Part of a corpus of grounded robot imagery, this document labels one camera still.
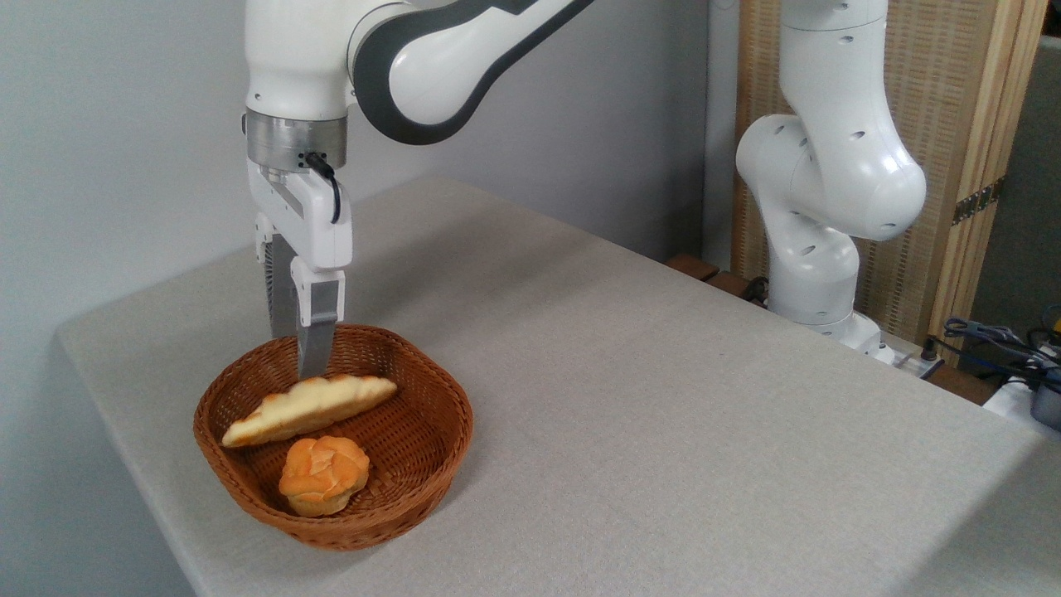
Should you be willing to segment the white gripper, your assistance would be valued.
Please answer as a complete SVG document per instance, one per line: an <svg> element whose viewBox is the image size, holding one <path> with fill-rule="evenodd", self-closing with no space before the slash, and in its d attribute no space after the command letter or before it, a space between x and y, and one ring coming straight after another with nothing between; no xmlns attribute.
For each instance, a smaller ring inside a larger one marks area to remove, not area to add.
<svg viewBox="0 0 1061 597"><path fill-rule="evenodd" d="M261 212L255 217L255 257L263 265L269 336L297 333L298 377L321 376L332 355L335 328L344 321L342 269L353 258L350 201L338 185L340 218L334 221L335 187L326 178L251 160L246 166L251 197Z"/></svg>

